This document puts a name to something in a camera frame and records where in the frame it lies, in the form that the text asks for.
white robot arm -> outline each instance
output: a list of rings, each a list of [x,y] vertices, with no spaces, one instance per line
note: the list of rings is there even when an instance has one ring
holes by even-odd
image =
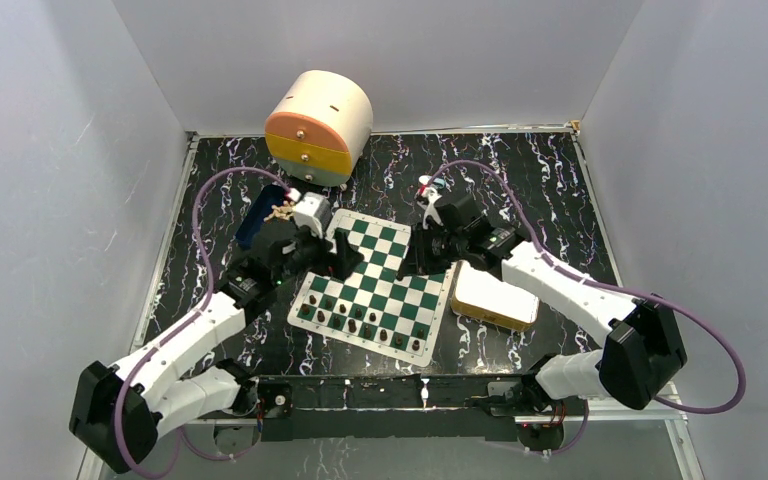
[[[137,462],[148,455],[159,437],[206,413],[231,410],[248,414],[256,406],[261,412],[282,407],[258,405],[258,379],[233,361],[219,362],[193,378],[182,377],[200,358],[263,313],[275,301],[275,290],[287,280],[307,271],[344,280],[363,260],[345,232],[335,233],[333,242],[325,238],[331,209],[321,195],[296,197],[299,202],[292,207],[293,222],[265,223],[268,208],[256,208],[262,198],[267,196],[258,197],[254,213],[243,222],[245,227],[254,218],[251,231],[246,232],[253,239],[250,250],[225,271],[226,278],[206,307],[188,312],[157,338],[110,366],[94,362],[81,373],[69,429],[117,473],[127,471],[128,466],[116,444],[113,405],[129,378],[122,431]],[[283,201],[283,191],[278,201]],[[150,360],[141,364],[146,353],[155,349]]]
[[[470,195],[440,196],[427,186],[420,196],[426,215],[412,229],[399,278],[439,273],[466,260],[534,294],[602,347],[550,355],[532,366],[523,395],[536,410],[573,396],[613,397],[640,410],[687,362],[672,311],[574,280],[589,277],[557,258],[546,262],[549,254],[537,250],[527,231],[491,225]]]

white wall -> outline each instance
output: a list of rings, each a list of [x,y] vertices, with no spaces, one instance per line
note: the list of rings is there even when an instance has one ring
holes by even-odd
[[[743,403],[691,418],[707,478],[768,478],[768,2],[646,2],[582,129],[624,281],[698,311],[746,363]],[[682,398],[729,398],[725,354],[682,331]]]
[[[185,129],[262,134],[310,69],[376,131],[580,119],[642,0],[114,3]]]
[[[109,1],[0,0],[0,479],[69,479],[80,371],[127,351],[185,138]]]

black and white marbled mat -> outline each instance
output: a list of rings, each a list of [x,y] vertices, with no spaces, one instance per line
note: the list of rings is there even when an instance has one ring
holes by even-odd
[[[231,166],[263,167],[302,192],[327,195],[335,209],[348,208],[411,224],[421,215],[413,201],[419,176],[455,159],[477,160],[494,168],[516,192],[529,220],[555,255],[598,280],[614,281],[569,133],[373,136],[344,192],[289,178],[272,160],[262,138],[202,139],[146,339],[196,306],[204,294],[205,270],[198,263],[192,241],[190,213],[196,192],[214,173]],[[488,215],[513,220],[510,199],[483,172],[452,169],[445,179],[453,191],[473,193]],[[262,184],[263,180],[254,176],[232,175],[217,182],[208,195],[201,212],[202,231],[215,271],[221,272],[237,254],[234,232]],[[540,305],[536,323],[525,333],[511,333],[449,311],[431,365],[417,368],[288,325],[287,311],[300,281],[285,285],[267,313],[208,354],[194,373],[228,357],[238,359],[256,374],[510,373],[527,369],[546,353],[571,354],[594,346],[578,326],[545,304]]]

enclosure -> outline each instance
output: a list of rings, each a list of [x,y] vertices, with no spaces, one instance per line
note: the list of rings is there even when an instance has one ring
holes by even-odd
[[[194,192],[224,167],[270,164],[264,120],[311,69],[357,82],[375,114],[368,161],[345,192],[324,191],[332,201],[407,223],[416,177],[458,157],[496,162],[555,254],[722,331],[746,397],[713,416],[597,401],[581,443],[549,461],[469,436],[336,435],[264,442],[231,463],[182,449],[168,478],[768,476],[768,4],[0,0],[0,478],[112,476],[67,429],[78,375],[198,300]],[[404,180],[388,177],[395,166]],[[259,185],[237,177],[227,203],[208,199],[220,249]],[[498,211],[484,187],[476,197]],[[528,334],[451,316],[430,369],[406,371],[276,308],[261,337],[235,336],[202,366],[502,375],[591,346],[544,307]],[[689,363],[665,393],[721,403],[733,366],[683,320]],[[570,433],[580,421],[570,414]],[[252,423],[188,428],[231,451]],[[168,462],[168,440],[147,467]]]

green and white chessboard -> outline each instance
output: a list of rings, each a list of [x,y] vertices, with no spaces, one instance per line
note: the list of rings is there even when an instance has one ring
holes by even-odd
[[[410,227],[337,210],[328,238],[349,232],[364,261],[345,282],[308,273],[287,317],[290,325],[421,367],[431,363],[452,271],[396,280]]]

